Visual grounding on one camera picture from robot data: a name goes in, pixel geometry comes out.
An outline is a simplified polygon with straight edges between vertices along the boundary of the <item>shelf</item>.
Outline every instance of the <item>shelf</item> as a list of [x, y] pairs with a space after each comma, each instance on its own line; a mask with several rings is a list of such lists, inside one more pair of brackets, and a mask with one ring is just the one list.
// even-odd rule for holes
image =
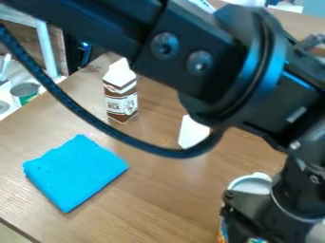
[[[64, 80], [65, 76], [60, 76], [54, 79], [55, 83], [60, 83]], [[0, 100], [8, 103], [10, 105], [10, 109], [4, 114], [0, 115], [0, 121], [15, 112], [19, 107], [16, 107], [13, 104], [12, 96], [10, 95], [10, 90], [13, 86], [16, 86], [21, 83], [36, 83], [39, 84], [26, 70], [25, 68], [17, 61], [12, 60], [10, 64], [10, 68], [8, 70], [8, 79], [9, 81], [0, 85]], [[39, 89], [39, 93], [43, 94], [46, 90], [41, 86]]]
[[0, 16], [0, 18], [3, 20], [36, 28], [36, 22], [33, 17], [23, 12], [9, 8], [3, 4], [0, 4]]

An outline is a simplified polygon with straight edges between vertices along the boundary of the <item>white object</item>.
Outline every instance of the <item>white object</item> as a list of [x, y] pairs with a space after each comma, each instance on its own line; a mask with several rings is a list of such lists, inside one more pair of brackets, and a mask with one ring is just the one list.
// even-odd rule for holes
[[182, 126], [179, 135], [179, 145], [186, 149], [193, 147], [210, 134], [208, 126], [193, 121], [189, 115], [182, 117]]
[[266, 0], [223, 0], [230, 4], [243, 5], [249, 7], [265, 7]]
[[35, 23], [48, 76], [51, 78], [56, 78], [58, 76], [58, 70], [56, 68], [53, 49], [49, 39], [47, 23], [41, 20], [35, 20]]
[[136, 77], [137, 75], [130, 69], [127, 59], [122, 58], [109, 66], [109, 70], [104, 75], [103, 80], [118, 87], [123, 87]]
[[269, 195], [271, 193], [272, 179], [260, 172], [233, 180], [228, 190], [250, 193], [256, 195]]
[[213, 13], [216, 11], [216, 8], [213, 7], [208, 1], [205, 0], [188, 0], [188, 1], [191, 2], [192, 4], [197, 5], [198, 7], [200, 7], [201, 9], [209, 13]]
[[8, 69], [10, 67], [11, 63], [11, 54], [6, 54], [4, 60], [1, 63], [0, 67], [0, 83], [4, 82], [7, 79], [8, 75]]

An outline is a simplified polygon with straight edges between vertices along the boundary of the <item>blue cloth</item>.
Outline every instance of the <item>blue cloth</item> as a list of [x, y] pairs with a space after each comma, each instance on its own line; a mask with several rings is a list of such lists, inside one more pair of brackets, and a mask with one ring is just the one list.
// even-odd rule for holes
[[125, 161], [83, 135], [23, 164], [29, 180], [68, 213], [127, 170]]

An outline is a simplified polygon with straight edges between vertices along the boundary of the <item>wooden table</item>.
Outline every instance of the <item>wooden table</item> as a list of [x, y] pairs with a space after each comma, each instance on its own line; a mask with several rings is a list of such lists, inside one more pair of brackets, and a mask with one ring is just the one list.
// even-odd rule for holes
[[[304, 19], [301, 16], [296, 24]], [[282, 19], [293, 26], [290, 20]], [[320, 30], [325, 21], [312, 24]], [[110, 62], [111, 56], [104, 55], [61, 84], [103, 120], [102, 77]], [[140, 115], [125, 125], [112, 124], [137, 138], [177, 147], [185, 112], [176, 92], [147, 79], [139, 81], [138, 90]], [[78, 133], [126, 159], [130, 169], [82, 206], [62, 214], [25, 178], [21, 164]], [[262, 139], [238, 129], [228, 131], [220, 145], [199, 158], [159, 158], [97, 131], [49, 94], [1, 121], [0, 141], [1, 221], [32, 241], [46, 243], [216, 242], [220, 199], [227, 184], [255, 171], [272, 175], [285, 158]]]

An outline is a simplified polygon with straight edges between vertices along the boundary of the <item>screw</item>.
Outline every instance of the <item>screw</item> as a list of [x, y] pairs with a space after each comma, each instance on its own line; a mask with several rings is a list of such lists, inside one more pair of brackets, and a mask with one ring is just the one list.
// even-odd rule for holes
[[192, 52], [186, 62], [187, 71], [194, 75], [205, 73], [213, 64], [212, 56], [205, 50]]
[[316, 175], [310, 175], [310, 176], [309, 176], [309, 179], [311, 180], [311, 182], [312, 182], [313, 184], [319, 184], [319, 183], [320, 183], [319, 178], [318, 178], [318, 176], [316, 176]]
[[156, 58], [168, 60], [177, 54], [179, 50], [179, 40], [171, 33], [160, 33], [152, 39], [150, 48], [152, 54], [154, 54]]
[[300, 147], [301, 147], [301, 143], [298, 140], [295, 140], [292, 143], [290, 143], [290, 148], [292, 150], [297, 150]]
[[234, 194], [232, 192], [225, 192], [224, 196], [228, 199], [228, 200], [231, 200], [234, 198]]

